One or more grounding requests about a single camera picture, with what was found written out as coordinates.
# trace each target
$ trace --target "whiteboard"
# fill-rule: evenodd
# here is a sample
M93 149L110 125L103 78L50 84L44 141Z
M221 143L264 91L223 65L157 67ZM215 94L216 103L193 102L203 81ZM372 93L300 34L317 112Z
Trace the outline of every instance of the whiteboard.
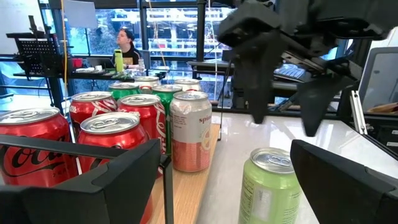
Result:
M44 31L42 15L37 0L0 0L0 54L16 54L14 39L6 34L30 32L28 16L33 16L38 30Z

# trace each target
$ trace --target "soda can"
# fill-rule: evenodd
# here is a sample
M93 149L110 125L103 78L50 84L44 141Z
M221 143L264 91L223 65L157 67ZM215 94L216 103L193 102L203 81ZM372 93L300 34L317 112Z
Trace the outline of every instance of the soda can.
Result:
M139 122L137 115L122 112L106 113L88 118L81 124L78 143L127 150L134 149L148 140L147 134ZM107 163L109 160L79 156L79 161L81 171L85 173ZM149 197L140 223L148 223L151 215L152 197Z
M200 91L174 94L170 105L174 168L196 172L210 165L211 103Z
M70 141L68 121L57 108L32 108L0 114L0 134ZM78 175L76 157L24 147L0 146L5 184L53 187Z
M174 85L182 87L182 91L201 91L199 80L192 78L181 78L175 80Z
M173 94L182 90L182 87L176 85L160 85L153 88L153 94L160 97L166 112L166 155L172 155L172 140L170 127L170 104L173 100Z
M120 112L136 114L148 134L149 139L159 139L162 154L166 153L166 114L160 98L155 95L138 94L120 99Z
M139 94L139 85L137 83L120 82L109 85L109 91L113 98L118 101L125 96Z
M154 76L134 77L134 81L139 84L139 91L142 94L151 94L153 87L160 85L159 77Z
M115 112L117 108L117 103L110 92L91 91L74 95L69 107L69 113L75 136L79 135L80 124L85 119L98 114Z
M288 152L255 149L244 163L239 224L294 224L301 188Z

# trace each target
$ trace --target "white countertop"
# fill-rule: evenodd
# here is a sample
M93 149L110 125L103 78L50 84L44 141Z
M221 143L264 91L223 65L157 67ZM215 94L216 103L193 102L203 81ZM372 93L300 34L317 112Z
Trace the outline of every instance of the white countertop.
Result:
M220 123L219 113L213 113L213 122ZM258 147L290 151L292 140L301 139L398 178L398 161L341 121L324 121L317 136L310 138L299 118L267 117L258 125L251 122L250 115L224 113L221 130L222 140L217 143L198 224L238 223L243 164ZM318 224L304 195L295 223Z

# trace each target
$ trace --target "tree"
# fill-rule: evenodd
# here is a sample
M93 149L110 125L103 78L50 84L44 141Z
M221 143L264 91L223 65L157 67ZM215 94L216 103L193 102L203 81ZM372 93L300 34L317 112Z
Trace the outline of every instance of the tree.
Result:
M97 15L101 15L98 19L97 29L88 29L88 40L90 42L91 54L113 54L118 47L116 38L118 30L115 30L112 22L114 17L113 10L97 10Z

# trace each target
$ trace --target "black shirt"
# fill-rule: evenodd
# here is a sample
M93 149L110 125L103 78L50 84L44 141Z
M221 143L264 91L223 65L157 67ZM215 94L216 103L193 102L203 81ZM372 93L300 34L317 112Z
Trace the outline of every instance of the black shirt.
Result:
M122 55L123 64L125 65L138 65L138 59L141 58L141 53L134 47L131 47L128 52L122 53Z

